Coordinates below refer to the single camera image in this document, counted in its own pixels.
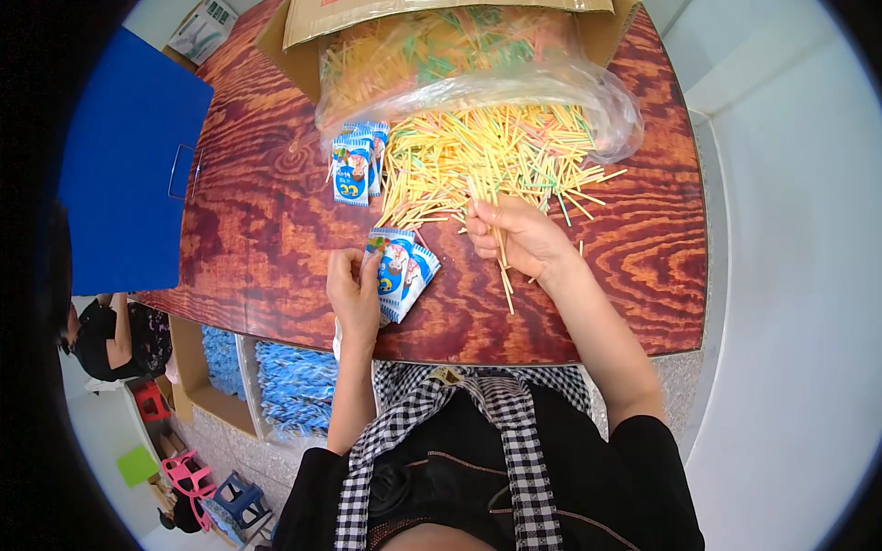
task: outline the black hair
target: black hair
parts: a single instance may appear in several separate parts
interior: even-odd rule
[[[175,520],[169,517],[166,517],[166,514],[162,512],[162,509],[159,507],[156,508],[157,511],[160,512],[160,524],[166,530],[174,530],[175,529]]]

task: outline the red stool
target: red stool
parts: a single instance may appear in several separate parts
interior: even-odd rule
[[[160,387],[156,386],[155,381],[147,381],[131,393],[135,396],[135,401],[138,402],[138,411],[141,413],[142,421],[157,421],[171,417],[171,412],[162,402]]]

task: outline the wood grain tabletop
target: wood grain tabletop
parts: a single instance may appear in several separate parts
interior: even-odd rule
[[[253,42],[278,0],[245,12],[196,74],[214,87],[198,147],[198,185],[185,206],[177,288],[144,292],[157,309],[221,329],[329,349],[328,251],[362,248],[380,217],[333,202],[313,124],[315,106]],[[557,220],[649,354],[698,348],[706,292],[705,207],[684,101],[643,8],[609,69],[640,100],[643,146],[607,167],[628,171],[589,194],[594,221]],[[495,263],[471,250],[455,222],[421,229],[442,268],[401,325],[381,330],[383,360],[556,364],[579,360],[545,293],[511,271],[508,312]]]

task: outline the checkered collar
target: checkered collar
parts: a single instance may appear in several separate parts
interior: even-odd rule
[[[501,433],[517,549],[561,548],[557,507],[542,461],[528,383],[559,391],[582,413],[590,414],[587,387],[575,367],[380,365],[374,388],[384,411],[365,428],[349,453],[349,474],[340,492],[335,548],[366,548],[374,461],[401,443],[413,427],[439,412],[457,391],[468,392],[478,410]]]

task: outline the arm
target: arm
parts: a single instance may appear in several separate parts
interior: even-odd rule
[[[499,247],[490,227],[505,230],[509,264],[536,278],[555,303],[606,402],[610,432],[634,415],[663,421],[662,390],[652,363],[563,230],[521,199],[498,199],[499,207],[483,202],[469,206],[467,228],[475,252],[497,258]]]
[[[662,388],[652,363],[618,315],[585,261],[562,261],[539,278],[555,303],[579,358],[606,402],[609,432],[634,415],[664,421]]]
[[[125,293],[113,295],[116,307],[114,338],[107,340],[108,363],[111,369],[122,367],[131,360],[131,327],[129,326],[129,303]]]
[[[326,290],[343,335],[328,426],[328,450],[338,455],[349,451],[377,416],[370,358],[380,325],[377,268],[382,255],[371,257],[361,268],[359,281],[355,281],[352,271],[363,256],[358,249],[335,250],[328,260]]]

